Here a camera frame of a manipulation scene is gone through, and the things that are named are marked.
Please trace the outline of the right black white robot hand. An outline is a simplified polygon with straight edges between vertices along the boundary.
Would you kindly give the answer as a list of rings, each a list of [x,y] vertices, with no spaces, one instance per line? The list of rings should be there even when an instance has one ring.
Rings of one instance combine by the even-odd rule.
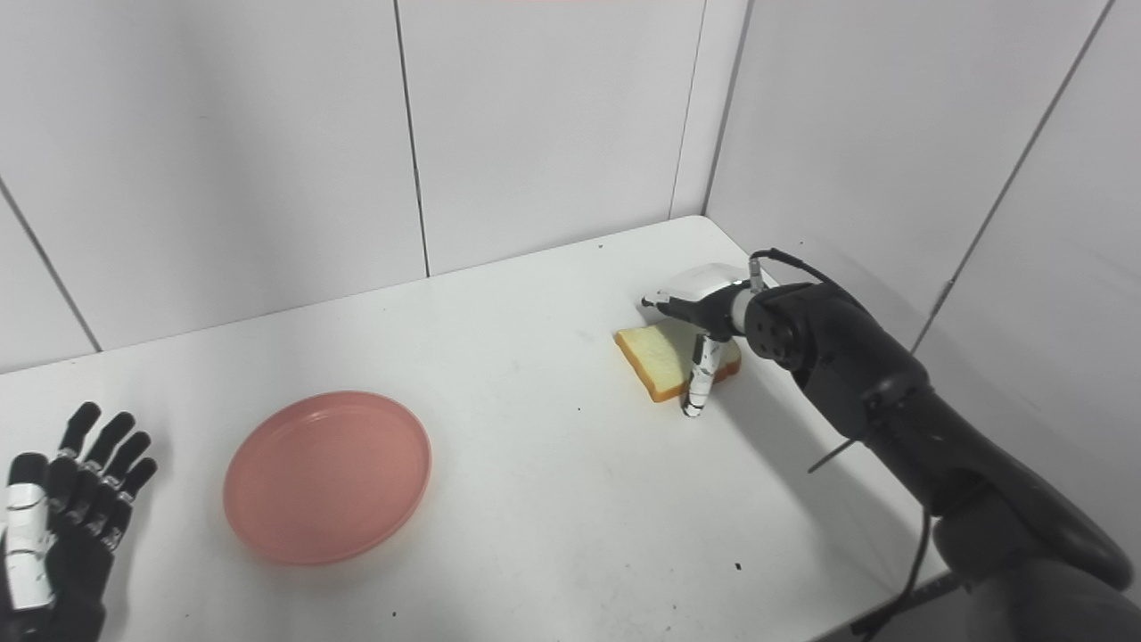
[[[736,302],[739,296],[751,295],[744,268],[712,263],[690,268],[672,277],[663,289],[641,298],[644,308],[656,309],[697,330],[690,374],[682,390],[682,411],[687,417],[699,417],[709,403],[726,346],[743,334],[741,320],[736,320]]]

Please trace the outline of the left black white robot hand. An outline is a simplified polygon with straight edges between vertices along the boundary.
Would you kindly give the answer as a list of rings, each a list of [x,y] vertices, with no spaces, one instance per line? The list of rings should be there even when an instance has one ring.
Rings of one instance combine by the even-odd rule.
[[[103,594],[157,464],[130,412],[82,403],[52,456],[23,452],[3,486],[5,641],[98,641]]]

